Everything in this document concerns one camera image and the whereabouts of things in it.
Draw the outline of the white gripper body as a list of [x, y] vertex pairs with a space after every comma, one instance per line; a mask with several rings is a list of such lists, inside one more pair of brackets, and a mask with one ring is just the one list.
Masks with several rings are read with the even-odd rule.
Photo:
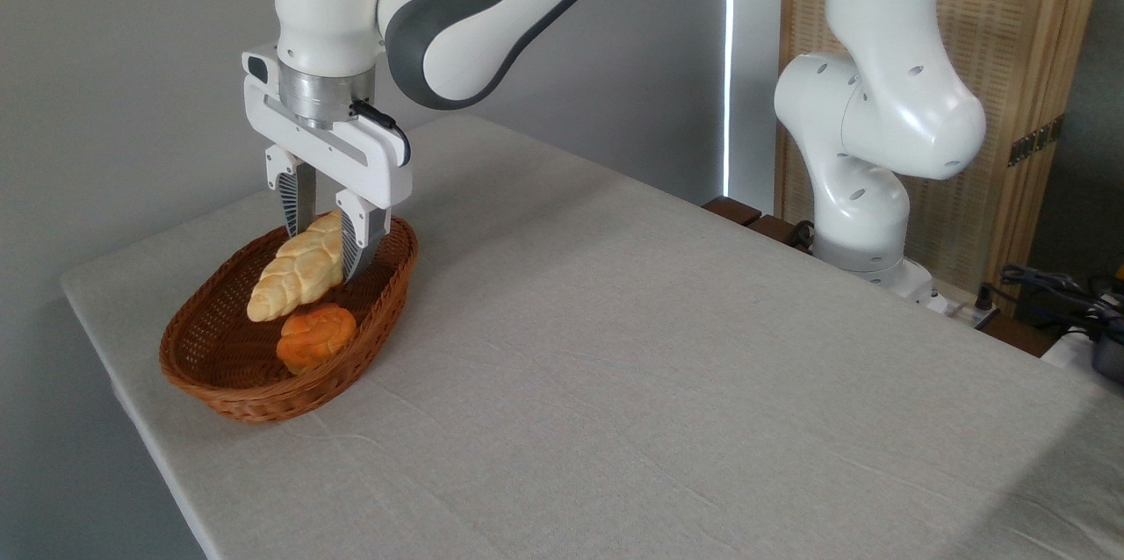
[[378, 208], [402, 204], [413, 192], [410, 144], [402, 130], [363, 116], [312, 128], [298, 121], [278, 94], [277, 48], [242, 53], [244, 103], [250, 124], [297, 159]]

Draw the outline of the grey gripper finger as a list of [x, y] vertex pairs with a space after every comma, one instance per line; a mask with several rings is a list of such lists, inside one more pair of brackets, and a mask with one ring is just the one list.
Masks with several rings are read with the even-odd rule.
[[285, 151], [272, 145], [265, 152], [266, 183], [280, 196], [285, 216], [285, 232], [290, 240], [305, 232], [316, 220], [316, 169]]
[[391, 216], [352, 190], [341, 190], [335, 200], [341, 213], [342, 276], [345, 283], [352, 283], [377, 256], [378, 245], [391, 228]]

